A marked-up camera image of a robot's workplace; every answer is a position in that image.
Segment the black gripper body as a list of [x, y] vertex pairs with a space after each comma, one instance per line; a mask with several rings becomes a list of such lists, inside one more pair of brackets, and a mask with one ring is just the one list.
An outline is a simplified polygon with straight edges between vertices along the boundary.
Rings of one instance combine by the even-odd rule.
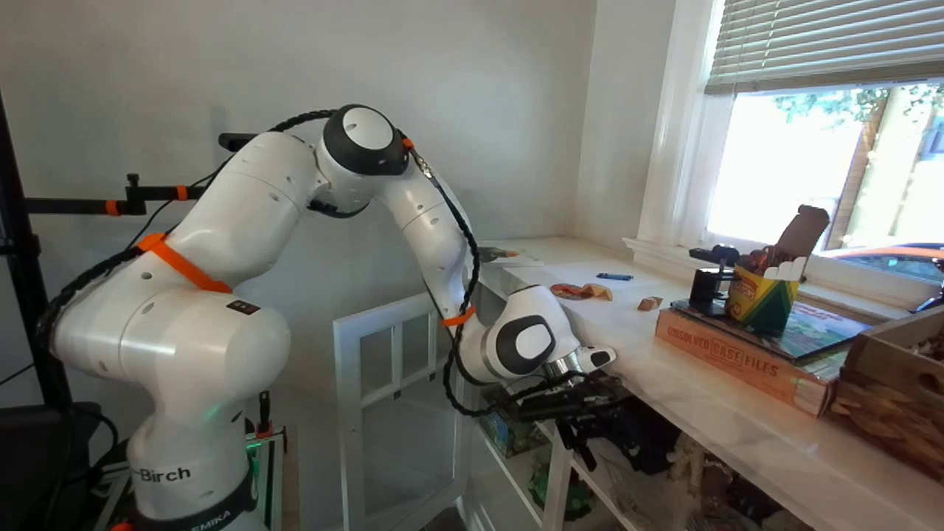
[[527, 390], [509, 411], [521, 423], [555, 423], [568, 439], [589, 439], [614, 426], [624, 398], [627, 390], [615, 377], [593, 371]]

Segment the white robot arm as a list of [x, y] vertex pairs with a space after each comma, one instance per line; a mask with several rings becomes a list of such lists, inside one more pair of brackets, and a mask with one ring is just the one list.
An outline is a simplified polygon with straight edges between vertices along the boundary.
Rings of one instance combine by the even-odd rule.
[[243, 401], [298, 355], [301, 317], [252, 301], [310, 212], [379, 205], [419, 264], [450, 367], [479, 385], [575, 385], [615, 361], [578, 340], [544, 287], [472, 308], [479, 272], [462, 206], [379, 109], [347, 103], [314, 138], [249, 137], [196, 205], [74, 280], [41, 321], [49, 351], [87, 376], [137, 386], [149, 414], [125, 439], [133, 531], [263, 531]]

